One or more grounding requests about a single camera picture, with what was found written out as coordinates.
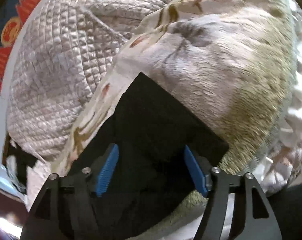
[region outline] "silver bolt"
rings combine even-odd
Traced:
[[[89,167],[83,168],[82,173],[89,174],[91,172],[91,169]]]
[[[250,173],[250,172],[246,173],[246,177],[247,177],[248,179],[253,179],[253,178],[254,178],[253,174]]]
[[[214,173],[220,173],[220,168],[219,167],[212,167],[211,169]]]
[[[50,180],[55,180],[57,178],[57,174],[56,173],[52,173],[52,174],[50,174],[50,176],[49,176],[49,179]]]

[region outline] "white quilted fabric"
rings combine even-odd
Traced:
[[[41,161],[70,128],[140,21],[171,0],[50,0],[28,26],[14,66],[10,136]]]

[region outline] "blue gripper pad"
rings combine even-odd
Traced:
[[[119,160],[119,147],[116,144],[114,144],[103,168],[101,169],[98,175],[98,181],[95,189],[95,192],[98,197],[101,197],[102,194],[107,191],[118,160]]]
[[[191,150],[186,145],[184,148],[184,162],[187,165],[191,178],[193,180],[195,189],[203,196],[208,196],[208,190],[205,187],[205,176],[201,168],[193,156]]]

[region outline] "quilted blanket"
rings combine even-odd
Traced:
[[[224,170],[253,171],[289,148],[300,150],[296,174],[302,140],[280,140],[297,89],[294,24],[288,0],[50,0],[23,39],[7,113],[10,136],[39,159],[28,207],[140,71],[229,142]],[[202,202],[192,192],[160,227]]]

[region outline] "bright light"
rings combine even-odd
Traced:
[[[0,218],[0,228],[7,232],[8,234],[20,238],[22,228],[11,224],[9,221],[7,221],[4,218]]]

